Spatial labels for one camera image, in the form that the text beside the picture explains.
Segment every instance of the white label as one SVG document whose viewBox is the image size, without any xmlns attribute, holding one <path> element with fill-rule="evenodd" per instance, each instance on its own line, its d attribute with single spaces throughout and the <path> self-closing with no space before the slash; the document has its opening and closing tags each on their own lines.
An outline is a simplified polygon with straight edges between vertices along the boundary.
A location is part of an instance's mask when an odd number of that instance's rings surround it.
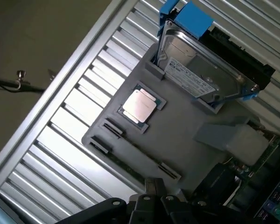
<svg viewBox="0 0 280 224">
<path fill-rule="evenodd" d="M 181 86 L 195 98 L 216 90 L 172 57 L 165 68 L 165 72 L 166 77 Z"/>
</svg>

